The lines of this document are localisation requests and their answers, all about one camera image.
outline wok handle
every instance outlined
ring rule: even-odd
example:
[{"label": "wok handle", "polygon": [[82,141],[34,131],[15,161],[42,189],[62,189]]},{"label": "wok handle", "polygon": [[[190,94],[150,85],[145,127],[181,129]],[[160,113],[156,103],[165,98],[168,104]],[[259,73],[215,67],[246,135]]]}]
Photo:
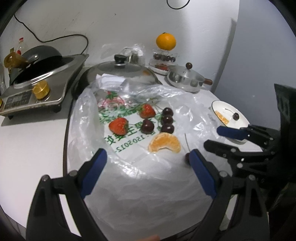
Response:
[{"label": "wok handle", "polygon": [[213,81],[210,80],[210,79],[205,79],[204,84],[205,85],[212,85],[213,84]]}]

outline power cord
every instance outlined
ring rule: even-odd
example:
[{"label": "power cord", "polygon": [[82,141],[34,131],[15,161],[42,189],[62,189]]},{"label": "power cord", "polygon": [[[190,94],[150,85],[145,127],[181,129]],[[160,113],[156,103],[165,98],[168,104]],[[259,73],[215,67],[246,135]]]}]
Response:
[{"label": "power cord", "polygon": [[87,47],[88,47],[88,45],[89,45],[89,39],[88,39],[85,35],[83,35],[83,34],[70,34],[70,35],[65,35],[65,36],[58,37],[58,38],[55,38],[55,39],[52,39],[52,40],[42,41],[42,40],[40,40],[40,39],[36,36],[36,34],[35,34],[31,29],[29,29],[29,28],[27,27],[27,25],[25,25],[25,23],[23,23],[23,22],[21,22],[20,20],[18,20],[17,17],[15,16],[15,14],[14,14],[14,17],[15,17],[16,21],[18,21],[19,23],[21,23],[22,25],[24,25],[25,28],[26,28],[27,30],[29,30],[29,32],[30,32],[31,34],[33,34],[34,37],[35,37],[39,42],[41,42],[41,43],[48,43],[48,42],[52,42],[52,41],[55,41],[55,40],[58,40],[58,39],[63,39],[63,38],[71,37],[71,36],[81,36],[81,37],[83,37],[83,38],[86,39],[86,46],[85,46],[85,48],[83,49],[83,51],[81,52],[81,54],[83,54],[83,52],[87,49]]},{"label": "power cord", "polygon": [[171,8],[171,9],[174,9],[174,10],[179,10],[179,9],[182,9],[182,8],[185,8],[188,4],[189,4],[190,0],[188,0],[188,2],[182,6],[182,7],[178,7],[178,8],[174,8],[172,7],[169,3],[168,3],[168,0],[167,0],[167,5]]}]

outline white table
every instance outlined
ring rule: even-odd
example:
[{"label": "white table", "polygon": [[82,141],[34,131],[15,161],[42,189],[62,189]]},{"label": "white table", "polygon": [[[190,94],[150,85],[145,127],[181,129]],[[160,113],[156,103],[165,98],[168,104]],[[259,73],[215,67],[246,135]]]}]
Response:
[{"label": "white table", "polygon": [[[158,75],[163,84],[163,76]],[[196,97],[210,107],[218,100],[210,91],[200,90]],[[42,175],[62,176],[62,159],[70,96],[59,113],[39,111],[18,115],[12,120],[0,116],[0,205],[15,221],[26,227],[35,189]],[[250,142],[238,146],[243,151],[261,151]],[[79,234],[67,201],[61,203],[70,230]]]}]

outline saucepan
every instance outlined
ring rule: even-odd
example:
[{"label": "saucepan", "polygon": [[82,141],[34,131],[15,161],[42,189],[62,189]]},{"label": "saucepan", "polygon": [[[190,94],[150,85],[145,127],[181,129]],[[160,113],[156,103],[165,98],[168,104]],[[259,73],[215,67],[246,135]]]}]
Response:
[{"label": "saucepan", "polygon": [[187,63],[186,68],[179,65],[168,66],[169,71],[166,78],[176,88],[192,93],[198,92],[203,84],[213,84],[212,80],[204,78],[191,68],[191,63]]}]

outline white wall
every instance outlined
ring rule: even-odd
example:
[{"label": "white wall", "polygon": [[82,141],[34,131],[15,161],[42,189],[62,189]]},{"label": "white wall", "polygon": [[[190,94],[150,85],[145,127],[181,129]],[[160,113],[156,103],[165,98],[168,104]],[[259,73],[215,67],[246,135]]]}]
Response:
[{"label": "white wall", "polygon": [[[169,0],[173,7],[187,0]],[[135,43],[147,49],[147,62],[155,39],[163,33],[175,35],[178,64],[193,64],[206,78],[215,79],[223,58],[231,20],[237,20],[239,0],[191,0],[182,10],[173,10],[166,0],[28,0],[16,13],[39,38],[49,40],[72,33],[90,40],[86,65],[102,62],[106,56]],[[40,43],[14,18],[0,37],[0,60],[24,37],[29,48]],[[49,43],[63,55],[80,53],[85,40],[71,37]],[[6,71],[5,82],[8,83]]]},{"label": "white wall", "polygon": [[268,0],[241,0],[237,27],[214,94],[250,123],[279,129],[274,83],[296,88],[296,38]]}]

